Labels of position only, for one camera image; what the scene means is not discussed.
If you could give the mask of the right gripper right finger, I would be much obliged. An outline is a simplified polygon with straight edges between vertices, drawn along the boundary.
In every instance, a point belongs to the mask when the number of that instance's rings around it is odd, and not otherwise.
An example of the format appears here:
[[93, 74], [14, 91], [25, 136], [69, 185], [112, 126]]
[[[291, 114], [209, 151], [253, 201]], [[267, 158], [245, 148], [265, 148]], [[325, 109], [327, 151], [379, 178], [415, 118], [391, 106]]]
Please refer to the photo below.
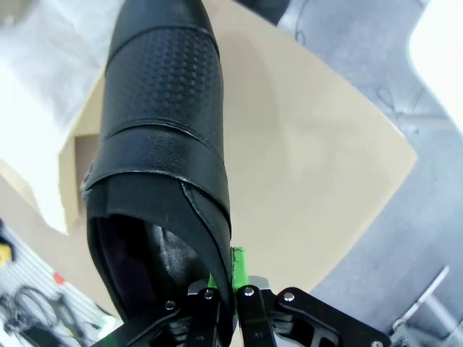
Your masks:
[[279, 294], [251, 283], [245, 250], [231, 249], [236, 311], [245, 346], [276, 346], [280, 337], [298, 346], [390, 346], [387, 334], [350, 317], [303, 290]]

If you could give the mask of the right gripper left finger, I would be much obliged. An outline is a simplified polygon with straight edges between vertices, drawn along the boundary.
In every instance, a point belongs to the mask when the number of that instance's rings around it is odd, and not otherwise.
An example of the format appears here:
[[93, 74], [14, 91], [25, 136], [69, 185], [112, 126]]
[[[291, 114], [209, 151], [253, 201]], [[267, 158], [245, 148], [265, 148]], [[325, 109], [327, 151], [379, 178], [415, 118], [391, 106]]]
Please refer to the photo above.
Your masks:
[[187, 295], [168, 300], [133, 318], [108, 335], [109, 346], [225, 346], [233, 335], [213, 278], [193, 283]]

